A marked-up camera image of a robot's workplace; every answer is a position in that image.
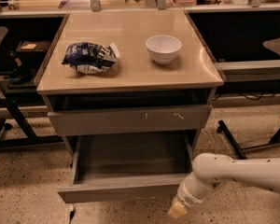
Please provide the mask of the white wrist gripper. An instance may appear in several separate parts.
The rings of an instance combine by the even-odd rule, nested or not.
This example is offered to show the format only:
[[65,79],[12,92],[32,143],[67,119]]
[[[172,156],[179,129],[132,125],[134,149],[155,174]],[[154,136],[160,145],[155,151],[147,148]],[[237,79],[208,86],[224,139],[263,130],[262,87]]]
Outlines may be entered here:
[[209,192],[203,182],[194,179],[185,179],[178,187],[175,200],[167,214],[171,218],[180,218],[188,212],[187,207],[202,203]]

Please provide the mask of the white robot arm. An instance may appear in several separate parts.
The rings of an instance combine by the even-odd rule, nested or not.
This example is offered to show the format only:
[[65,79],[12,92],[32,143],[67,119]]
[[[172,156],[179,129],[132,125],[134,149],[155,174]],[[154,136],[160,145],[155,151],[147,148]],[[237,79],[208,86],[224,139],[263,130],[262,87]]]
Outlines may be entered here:
[[280,158],[236,160],[230,156],[202,153],[192,161],[172,200],[168,215],[184,216],[211,192],[234,181],[280,194]]

